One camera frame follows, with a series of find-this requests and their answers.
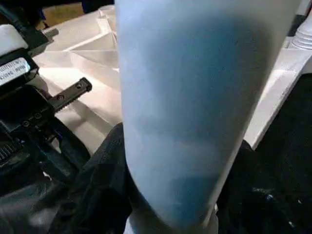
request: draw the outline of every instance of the white tube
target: white tube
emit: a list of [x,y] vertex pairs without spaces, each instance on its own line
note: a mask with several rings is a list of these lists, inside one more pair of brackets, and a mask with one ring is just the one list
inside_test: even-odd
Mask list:
[[117,0],[137,234],[205,232],[298,0]]

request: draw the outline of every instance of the screw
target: screw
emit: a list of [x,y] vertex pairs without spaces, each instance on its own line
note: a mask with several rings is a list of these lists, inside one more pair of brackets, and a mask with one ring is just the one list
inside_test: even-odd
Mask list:
[[81,83],[77,83],[76,84],[76,88],[81,89],[82,88],[82,84]]
[[42,114],[40,113],[35,113],[34,115],[35,119],[40,119],[42,117]]
[[59,100],[59,101],[64,100],[64,95],[58,95],[58,100]]
[[29,121],[24,121],[24,122],[22,123],[22,125],[23,125],[25,128],[27,128],[27,127],[29,127],[30,122],[29,122]]

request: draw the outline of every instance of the white label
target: white label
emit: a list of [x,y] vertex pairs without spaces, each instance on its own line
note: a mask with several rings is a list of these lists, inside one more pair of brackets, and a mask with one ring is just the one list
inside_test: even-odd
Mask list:
[[0,67],[0,85],[3,85],[30,71],[24,58],[18,58]]

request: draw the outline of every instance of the light blue cylinder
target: light blue cylinder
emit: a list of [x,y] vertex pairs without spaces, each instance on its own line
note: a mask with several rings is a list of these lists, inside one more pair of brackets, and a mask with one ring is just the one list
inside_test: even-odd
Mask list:
[[205,233],[298,4],[116,1],[135,233]]

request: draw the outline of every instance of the black fabric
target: black fabric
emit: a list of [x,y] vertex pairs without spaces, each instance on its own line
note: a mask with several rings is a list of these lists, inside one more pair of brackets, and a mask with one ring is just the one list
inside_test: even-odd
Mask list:
[[131,212],[128,178],[119,124],[76,177],[49,233],[122,234]]
[[0,197],[0,233],[46,234],[65,192],[45,178]]
[[220,234],[312,233],[312,75],[303,75],[256,152],[243,142],[218,200]]

